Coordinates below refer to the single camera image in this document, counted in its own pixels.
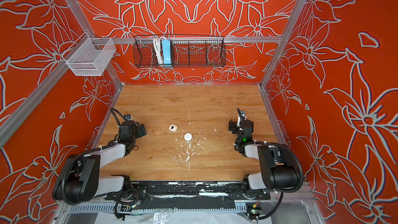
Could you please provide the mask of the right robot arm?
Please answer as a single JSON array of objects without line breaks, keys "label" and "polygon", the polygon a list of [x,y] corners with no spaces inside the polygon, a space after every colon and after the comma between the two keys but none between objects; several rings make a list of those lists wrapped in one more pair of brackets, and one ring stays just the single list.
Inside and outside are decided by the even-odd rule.
[{"label": "right robot arm", "polygon": [[256,159],[260,172],[243,179],[243,189],[293,193],[301,189],[304,172],[301,163],[286,145],[253,139],[254,122],[237,109],[236,121],[229,121],[229,131],[236,134],[234,150],[246,158]]}]

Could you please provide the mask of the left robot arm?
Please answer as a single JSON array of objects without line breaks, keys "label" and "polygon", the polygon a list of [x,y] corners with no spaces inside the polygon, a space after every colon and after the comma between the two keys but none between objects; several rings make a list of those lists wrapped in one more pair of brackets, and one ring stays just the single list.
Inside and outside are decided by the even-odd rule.
[{"label": "left robot arm", "polygon": [[139,201],[139,192],[128,175],[101,177],[100,170],[137,150],[136,141],[147,134],[146,128],[129,114],[123,115],[115,108],[109,111],[117,122],[118,133],[106,146],[67,157],[52,191],[54,200],[68,205],[78,205],[101,196],[120,205],[133,205]]}]

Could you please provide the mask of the white earbud charging case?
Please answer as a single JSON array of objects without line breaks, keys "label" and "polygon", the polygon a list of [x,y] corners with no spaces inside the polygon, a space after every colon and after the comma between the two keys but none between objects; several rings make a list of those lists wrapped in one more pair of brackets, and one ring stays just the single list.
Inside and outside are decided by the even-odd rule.
[{"label": "white earbud charging case", "polygon": [[169,130],[172,132],[176,132],[178,130],[178,126],[176,124],[170,124]]}]

